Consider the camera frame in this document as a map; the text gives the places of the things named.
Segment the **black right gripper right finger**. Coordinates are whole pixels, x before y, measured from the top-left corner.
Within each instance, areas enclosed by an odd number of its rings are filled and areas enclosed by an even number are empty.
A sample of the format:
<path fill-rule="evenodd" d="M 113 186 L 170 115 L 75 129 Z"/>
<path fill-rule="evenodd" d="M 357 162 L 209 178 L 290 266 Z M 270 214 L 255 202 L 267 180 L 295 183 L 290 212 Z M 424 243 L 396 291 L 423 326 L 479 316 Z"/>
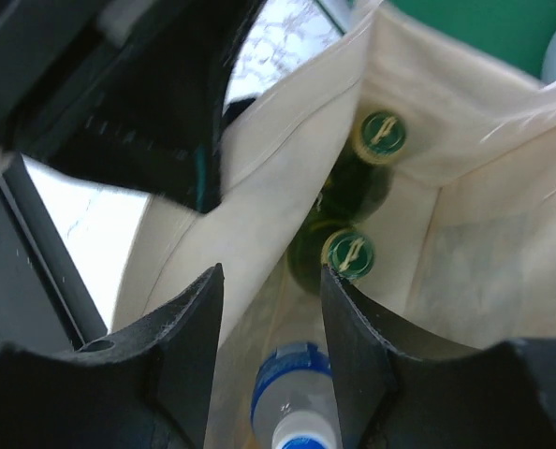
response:
<path fill-rule="evenodd" d="M 347 448 L 556 448 L 556 339 L 439 337 L 330 269 L 322 312 Z"/>

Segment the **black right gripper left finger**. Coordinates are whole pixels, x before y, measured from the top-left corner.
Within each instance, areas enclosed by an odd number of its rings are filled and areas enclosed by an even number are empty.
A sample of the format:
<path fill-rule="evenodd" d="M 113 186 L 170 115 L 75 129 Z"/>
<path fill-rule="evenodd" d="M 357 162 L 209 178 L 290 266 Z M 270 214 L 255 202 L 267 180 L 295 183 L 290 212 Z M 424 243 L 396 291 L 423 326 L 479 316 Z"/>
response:
<path fill-rule="evenodd" d="M 0 448 L 200 448 L 224 272 L 77 351 L 0 342 Z"/>

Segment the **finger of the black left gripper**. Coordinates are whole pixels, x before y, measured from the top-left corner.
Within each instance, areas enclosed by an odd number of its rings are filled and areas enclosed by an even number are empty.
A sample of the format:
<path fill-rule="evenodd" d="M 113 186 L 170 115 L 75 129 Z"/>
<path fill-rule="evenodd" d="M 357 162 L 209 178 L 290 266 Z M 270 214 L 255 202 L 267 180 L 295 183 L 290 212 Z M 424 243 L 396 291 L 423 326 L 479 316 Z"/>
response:
<path fill-rule="evenodd" d="M 0 176 L 221 202 L 227 86 L 260 1 L 0 1 Z"/>

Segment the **cream canvas tote bag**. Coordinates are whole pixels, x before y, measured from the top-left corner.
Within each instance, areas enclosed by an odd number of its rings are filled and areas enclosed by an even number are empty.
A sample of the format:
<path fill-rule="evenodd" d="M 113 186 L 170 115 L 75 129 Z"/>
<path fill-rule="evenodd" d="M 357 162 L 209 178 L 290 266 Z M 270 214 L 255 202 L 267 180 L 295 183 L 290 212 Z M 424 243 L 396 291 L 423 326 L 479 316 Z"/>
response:
<path fill-rule="evenodd" d="M 276 348 L 309 341 L 329 357 L 321 282 L 318 295 L 304 291 L 286 251 L 304 223 L 346 221 L 322 211 L 319 197 L 354 122 L 374 110 L 399 115 L 407 140 L 382 206 L 347 221 L 374 246 L 372 270 L 347 281 L 474 349 L 556 339 L 556 81 L 541 84 L 386 1 L 362 1 L 355 16 L 337 43 L 227 128 L 217 209 L 196 215 L 151 198 L 140 219 L 114 329 L 204 268 L 224 269 L 213 448 L 255 440 L 253 388 Z"/>

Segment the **clear bottle green cap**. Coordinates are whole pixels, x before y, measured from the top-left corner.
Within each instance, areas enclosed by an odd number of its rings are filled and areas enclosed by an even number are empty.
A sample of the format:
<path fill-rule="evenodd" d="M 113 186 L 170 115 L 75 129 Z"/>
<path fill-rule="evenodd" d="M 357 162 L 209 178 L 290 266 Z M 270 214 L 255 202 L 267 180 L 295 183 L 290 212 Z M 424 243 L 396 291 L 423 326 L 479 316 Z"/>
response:
<path fill-rule="evenodd" d="M 296 283 L 307 293 L 318 295 L 322 267 L 356 281 L 373 268 L 374 246 L 369 237 L 347 221 L 319 218 L 304 223 L 286 251 L 287 263 Z"/>

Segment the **Pocari Sweat bottle right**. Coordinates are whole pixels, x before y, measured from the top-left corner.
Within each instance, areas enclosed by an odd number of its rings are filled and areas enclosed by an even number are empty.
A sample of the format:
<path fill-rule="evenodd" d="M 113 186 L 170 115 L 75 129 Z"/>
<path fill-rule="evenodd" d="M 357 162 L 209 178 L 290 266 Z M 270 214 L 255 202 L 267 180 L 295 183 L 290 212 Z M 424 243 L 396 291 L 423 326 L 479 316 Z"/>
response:
<path fill-rule="evenodd" d="M 276 348 L 256 375 L 250 421 L 261 448 L 341 448 L 329 357 L 309 341 Z"/>

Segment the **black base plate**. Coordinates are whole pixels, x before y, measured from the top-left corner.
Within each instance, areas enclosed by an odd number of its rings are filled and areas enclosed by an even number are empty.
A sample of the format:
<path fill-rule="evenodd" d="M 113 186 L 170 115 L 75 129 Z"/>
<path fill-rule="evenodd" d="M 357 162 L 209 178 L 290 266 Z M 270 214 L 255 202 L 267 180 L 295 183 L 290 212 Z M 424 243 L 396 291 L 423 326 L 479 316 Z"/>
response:
<path fill-rule="evenodd" d="M 23 160 L 0 178 L 0 341 L 78 350 L 108 330 Z"/>

